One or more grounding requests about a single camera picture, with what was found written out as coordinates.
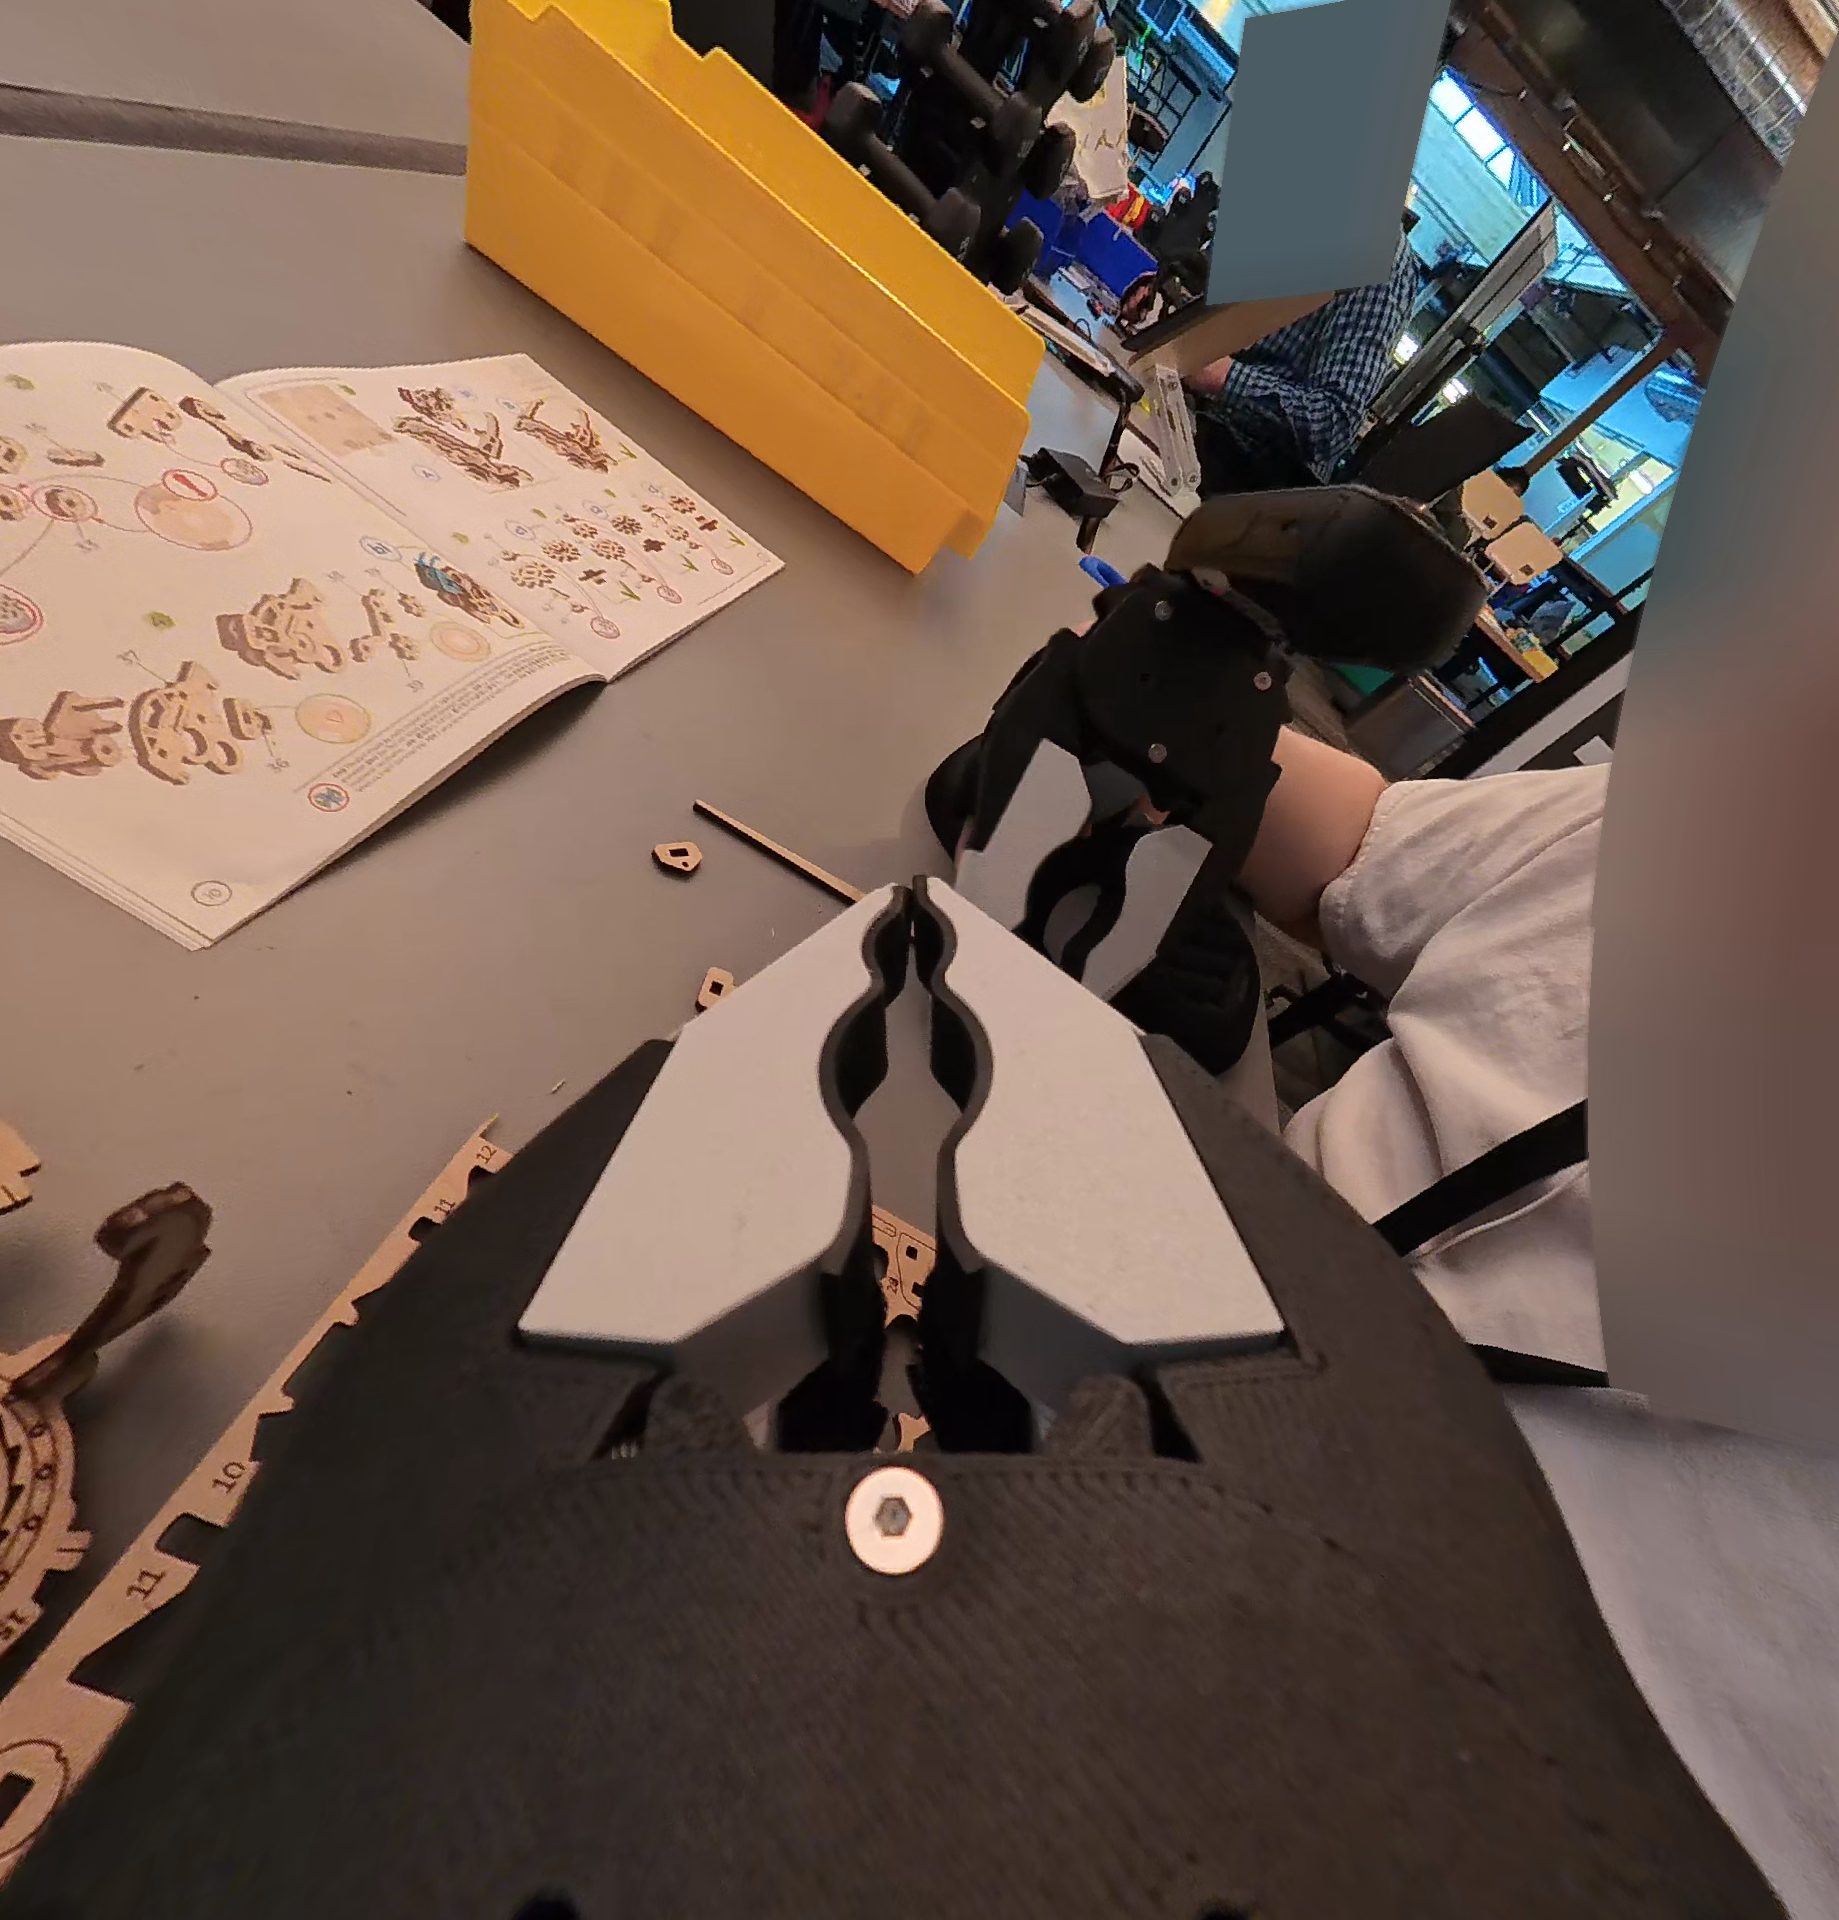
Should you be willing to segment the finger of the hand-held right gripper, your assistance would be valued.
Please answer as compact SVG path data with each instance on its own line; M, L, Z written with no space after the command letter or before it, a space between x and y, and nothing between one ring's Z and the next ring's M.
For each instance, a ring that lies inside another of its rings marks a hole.
M955 854L955 892L1002 927L1025 927L1039 868L1091 823L1081 760L1039 741L983 845Z
M1087 916L1056 963L1087 992L1115 1002L1156 963L1211 842L1186 826L1116 826L1077 842Z

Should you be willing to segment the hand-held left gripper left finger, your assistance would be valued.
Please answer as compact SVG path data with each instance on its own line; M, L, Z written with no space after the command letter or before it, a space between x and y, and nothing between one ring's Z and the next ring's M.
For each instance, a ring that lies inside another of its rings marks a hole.
M771 1410L788 1453L876 1453L883 1291L857 1114L885 1078L910 894L885 886L668 1045L519 1318Z

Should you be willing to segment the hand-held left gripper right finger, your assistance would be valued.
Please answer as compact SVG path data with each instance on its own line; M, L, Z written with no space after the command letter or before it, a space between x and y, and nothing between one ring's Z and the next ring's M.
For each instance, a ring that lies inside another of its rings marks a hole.
M920 1312L921 1453L1028 1453L1089 1380L1289 1356L1167 1083L1219 1097L953 886L920 882L929 1068L953 1103Z

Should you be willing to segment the pointed wooden stick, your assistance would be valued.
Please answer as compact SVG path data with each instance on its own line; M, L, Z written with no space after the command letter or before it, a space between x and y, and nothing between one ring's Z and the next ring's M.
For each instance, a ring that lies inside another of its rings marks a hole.
M740 845L752 848L755 854L768 857L774 867L809 882L823 895L828 895L831 900L846 903L846 904L855 904L863 898L863 892L859 887L852 886L846 879L831 875L828 868L811 862L811 857L786 848L775 838L764 833L756 827L741 823L740 818L730 817L722 809L715 809L713 804L695 800L691 804L691 810L695 817L699 817L707 826L722 829L728 838L733 838Z

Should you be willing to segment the laser-cut wooden parts sheet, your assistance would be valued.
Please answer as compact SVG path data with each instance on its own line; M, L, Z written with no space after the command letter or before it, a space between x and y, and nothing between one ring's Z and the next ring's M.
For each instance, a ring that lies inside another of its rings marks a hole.
M515 1327L624 1133L662 1044L595 1087L519 1158L516 1187L474 1197L474 1170L510 1155L474 1132L440 1174L444 1208L427 1240L396 1230L387 1266L356 1273L359 1296L245 1403L201 1464L0 1700L0 1887L99 1758L152 1700L147 1764L176 1773L255 1711L290 1659L301 1696L240 1732L327 1740L361 1660L402 1626L451 1533L515 1500L553 1462L604 1457L622 1410L659 1375L632 1363L550 1356Z

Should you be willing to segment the person's right forearm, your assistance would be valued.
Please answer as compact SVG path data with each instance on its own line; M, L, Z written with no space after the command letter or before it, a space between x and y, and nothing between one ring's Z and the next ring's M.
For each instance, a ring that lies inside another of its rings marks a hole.
M1303 947L1323 949L1321 903L1358 857L1387 778L1326 741L1281 728L1275 782L1238 887L1257 914Z

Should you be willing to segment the wooden gear model assembly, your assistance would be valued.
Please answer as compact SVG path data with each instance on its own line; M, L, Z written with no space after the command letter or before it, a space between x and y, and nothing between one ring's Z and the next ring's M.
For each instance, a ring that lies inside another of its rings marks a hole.
M100 1353L167 1307L211 1260L211 1204L184 1184L110 1214L94 1247L113 1280L77 1327L17 1355L0 1351L0 1660L40 1618L43 1584L83 1558L76 1523L68 1400Z

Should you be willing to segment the black power adapter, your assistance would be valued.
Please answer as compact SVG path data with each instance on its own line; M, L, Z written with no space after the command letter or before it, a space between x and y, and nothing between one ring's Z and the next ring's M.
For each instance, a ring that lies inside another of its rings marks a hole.
M1039 449L1027 456L1027 483L1077 522L1077 546L1094 555L1097 533L1131 489L1139 469L1116 455L1096 468L1069 451Z

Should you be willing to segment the framed marker sign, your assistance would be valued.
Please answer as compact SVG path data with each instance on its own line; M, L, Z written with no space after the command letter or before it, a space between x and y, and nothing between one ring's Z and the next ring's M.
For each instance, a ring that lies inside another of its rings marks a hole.
M1517 694L1447 753L1429 778L1476 780L1508 772L1602 766L1619 741L1632 658L1604 663L1588 682L1559 694L1559 677Z

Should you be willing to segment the black dumbbell rack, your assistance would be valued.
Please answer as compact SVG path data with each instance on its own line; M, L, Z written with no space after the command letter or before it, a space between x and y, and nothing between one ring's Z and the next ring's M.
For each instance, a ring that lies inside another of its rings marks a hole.
M1077 160L1061 105L1118 60L1107 5L771 6L771 89L897 210L997 297L1019 299Z

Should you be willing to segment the yellow plastic bin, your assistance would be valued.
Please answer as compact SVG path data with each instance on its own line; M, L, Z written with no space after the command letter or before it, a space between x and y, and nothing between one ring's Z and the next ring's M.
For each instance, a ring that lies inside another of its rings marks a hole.
M466 242L910 574L974 557L1041 337L665 3L476 3Z

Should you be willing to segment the illustrated instruction booklet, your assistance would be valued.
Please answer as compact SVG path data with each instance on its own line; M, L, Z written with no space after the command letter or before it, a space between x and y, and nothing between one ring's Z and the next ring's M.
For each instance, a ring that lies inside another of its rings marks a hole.
M781 569L525 355L0 345L0 838L213 947Z

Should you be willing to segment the metal ventilation duct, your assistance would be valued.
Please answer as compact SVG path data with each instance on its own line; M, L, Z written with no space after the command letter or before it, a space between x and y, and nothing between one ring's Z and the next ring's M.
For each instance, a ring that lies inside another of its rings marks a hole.
M1836 33L1820 5L1453 5L1450 68L1665 324L1719 335Z

